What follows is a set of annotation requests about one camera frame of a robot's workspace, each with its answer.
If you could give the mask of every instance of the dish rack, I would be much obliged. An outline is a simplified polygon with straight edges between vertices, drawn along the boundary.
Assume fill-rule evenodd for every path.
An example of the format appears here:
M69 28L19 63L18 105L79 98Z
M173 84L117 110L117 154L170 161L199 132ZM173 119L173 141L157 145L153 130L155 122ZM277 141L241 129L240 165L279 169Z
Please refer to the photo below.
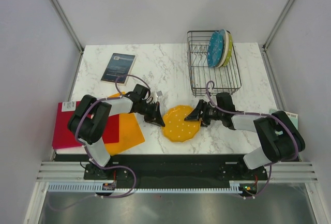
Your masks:
M209 40L214 31L189 31L187 33L187 57L191 90L194 96L206 94L206 83L215 82L212 95L229 92L231 95L242 86L236 52L233 46L229 63L220 68L208 67Z

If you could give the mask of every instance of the red paper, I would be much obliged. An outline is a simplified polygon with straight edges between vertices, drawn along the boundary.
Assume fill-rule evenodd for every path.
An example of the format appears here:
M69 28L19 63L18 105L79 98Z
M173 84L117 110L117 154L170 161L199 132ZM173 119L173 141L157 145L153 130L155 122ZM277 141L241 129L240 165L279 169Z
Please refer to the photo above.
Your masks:
M62 102L57 106L57 115L53 136L53 149L62 149L81 146L74 139L74 135L67 128L68 122L74 111L62 112ZM119 142L119 115L113 115L108 118L106 128L102 135L105 144Z

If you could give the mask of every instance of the rack wire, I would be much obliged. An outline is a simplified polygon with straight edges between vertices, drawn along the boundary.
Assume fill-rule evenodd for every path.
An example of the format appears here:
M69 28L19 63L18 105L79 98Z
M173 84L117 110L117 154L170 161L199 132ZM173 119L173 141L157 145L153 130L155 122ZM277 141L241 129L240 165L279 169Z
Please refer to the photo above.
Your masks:
M206 83L215 82L215 95L219 92L229 92L231 95L242 86L236 52L233 46L229 63L220 68L208 67L207 53L209 40L214 31L187 32L187 57L190 74L191 90L194 96L206 94Z

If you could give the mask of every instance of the white tag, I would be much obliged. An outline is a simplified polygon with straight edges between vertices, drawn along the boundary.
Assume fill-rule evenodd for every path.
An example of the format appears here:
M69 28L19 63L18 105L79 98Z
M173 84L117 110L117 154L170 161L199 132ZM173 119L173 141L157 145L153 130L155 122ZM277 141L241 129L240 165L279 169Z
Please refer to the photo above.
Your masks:
M69 112L76 110L76 102L75 101L67 101L62 102L62 112Z

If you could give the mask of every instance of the gray floor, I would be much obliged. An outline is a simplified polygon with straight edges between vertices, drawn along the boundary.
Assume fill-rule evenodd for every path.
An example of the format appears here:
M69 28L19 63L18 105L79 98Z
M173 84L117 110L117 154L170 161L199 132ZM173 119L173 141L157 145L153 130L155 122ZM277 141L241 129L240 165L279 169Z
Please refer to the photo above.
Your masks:
M64 207L86 193L48 193ZM45 224L316 223L304 185L269 185L255 200L225 194L136 193L122 199L89 198L61 212L48 207Z

